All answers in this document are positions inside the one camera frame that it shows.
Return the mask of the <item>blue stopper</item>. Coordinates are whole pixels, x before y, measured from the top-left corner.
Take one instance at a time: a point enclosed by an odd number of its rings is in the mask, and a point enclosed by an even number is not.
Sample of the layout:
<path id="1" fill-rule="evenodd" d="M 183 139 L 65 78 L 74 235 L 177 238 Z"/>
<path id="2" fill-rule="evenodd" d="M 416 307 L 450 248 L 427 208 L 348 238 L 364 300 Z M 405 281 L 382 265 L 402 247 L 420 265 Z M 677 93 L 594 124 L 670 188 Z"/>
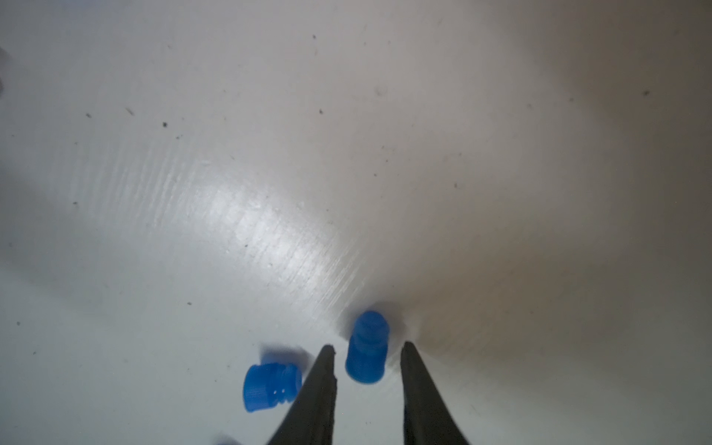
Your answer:
<path id="1" fill-rule="evenodd" d="M 249 413 L 272 409 L 296 400 L 302 387 L 300 369 L 289 363 L 252 365 L 243 385 L 243 402 Z"/>
<path id="2" fill-rule="evenodd" d="M 377 311 L 366 311 L 354 322 L 345 362 L 347 374 L 356 382 L 370 385 L 385 374 L 390 328 Z"/>

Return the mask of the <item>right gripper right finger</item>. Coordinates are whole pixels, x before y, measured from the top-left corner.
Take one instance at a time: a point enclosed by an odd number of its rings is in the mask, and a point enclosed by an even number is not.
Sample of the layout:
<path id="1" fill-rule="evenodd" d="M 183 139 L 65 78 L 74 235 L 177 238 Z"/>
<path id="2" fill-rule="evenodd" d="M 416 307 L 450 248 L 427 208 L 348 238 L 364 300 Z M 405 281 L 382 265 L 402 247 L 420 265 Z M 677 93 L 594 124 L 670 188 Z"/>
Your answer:
<path id="1" fill-rule="evenodd" d="M 405 444 L 468 444 L 452 419 L 415 344 L 406 341 L 400 353 Z"/>

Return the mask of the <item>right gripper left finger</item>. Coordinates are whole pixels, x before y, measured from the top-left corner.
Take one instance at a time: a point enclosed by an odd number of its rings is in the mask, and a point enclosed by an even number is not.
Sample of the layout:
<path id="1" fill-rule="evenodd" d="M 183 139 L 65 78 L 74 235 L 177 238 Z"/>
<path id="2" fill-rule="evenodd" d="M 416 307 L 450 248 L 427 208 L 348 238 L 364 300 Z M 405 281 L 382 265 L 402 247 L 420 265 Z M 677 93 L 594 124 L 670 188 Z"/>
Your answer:
<path id="1" fill-rule="evenodd" d="M 333 443 L 337 378 L 332 345 L 320 350 L 313 368 L 269 445 Z"/>

